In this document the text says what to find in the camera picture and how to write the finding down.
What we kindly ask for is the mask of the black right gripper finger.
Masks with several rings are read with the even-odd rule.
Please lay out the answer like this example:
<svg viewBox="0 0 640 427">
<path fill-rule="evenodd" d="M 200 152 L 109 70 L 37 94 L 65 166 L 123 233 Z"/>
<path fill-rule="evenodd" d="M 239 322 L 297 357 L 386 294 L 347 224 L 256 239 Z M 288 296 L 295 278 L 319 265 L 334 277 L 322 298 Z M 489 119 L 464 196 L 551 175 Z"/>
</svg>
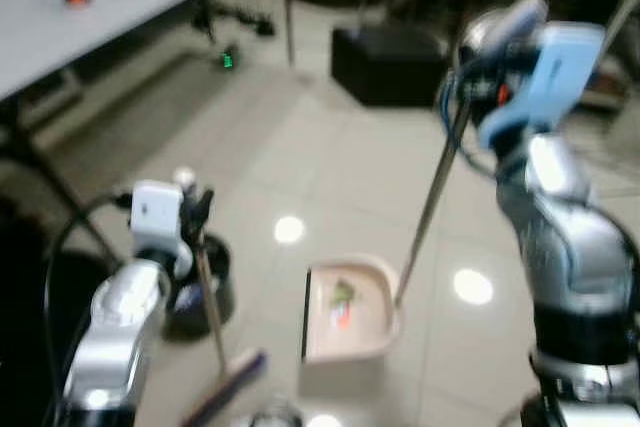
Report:
<svg viewBox="0 0 640 427">
<path fill-rule="evenodd" d="M 480 58 L 460 63 L 445 88 L 445 112 L 486 113 L 486 67 Z"/>
</svg>

